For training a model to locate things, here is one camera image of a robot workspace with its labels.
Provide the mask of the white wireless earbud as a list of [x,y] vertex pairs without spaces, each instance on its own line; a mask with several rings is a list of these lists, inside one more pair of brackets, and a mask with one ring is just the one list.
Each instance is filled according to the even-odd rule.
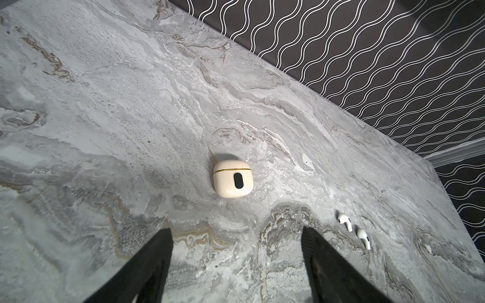
[[367,232],[366,232],[364,229],[362,229],[362,228],[358,228],[358,230],[357,230],[357,237],[358,237],[360,240],[362,240],[362,242],[364,243],[365,248],[366,248],[367,250],[370,250],[370,249],[371,249],[370,239],[369,239],[369,237],[368,237]]
[[347,215],[340,213],[337,217],[337,221],[338,223],[345,225],[348,232],[353,231],[351,219]]

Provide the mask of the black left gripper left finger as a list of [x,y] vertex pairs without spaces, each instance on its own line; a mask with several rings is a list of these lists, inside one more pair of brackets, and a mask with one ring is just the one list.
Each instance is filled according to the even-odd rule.
[[173,252],[170,229],[159,230],[86,302],[161,302]]

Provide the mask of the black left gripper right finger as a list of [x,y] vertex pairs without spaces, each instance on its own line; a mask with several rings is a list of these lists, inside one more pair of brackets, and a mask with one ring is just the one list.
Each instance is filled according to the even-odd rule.
[[313,302],[390,302],[318,231],[304,227],[301,248]]

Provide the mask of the cream earbud charging case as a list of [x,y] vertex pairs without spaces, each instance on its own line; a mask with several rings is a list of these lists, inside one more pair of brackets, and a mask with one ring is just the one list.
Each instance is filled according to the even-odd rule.
[[251,167],[242,160],[218,162],[213,168],[213,185],[222,198],[247,196],[254,187]]

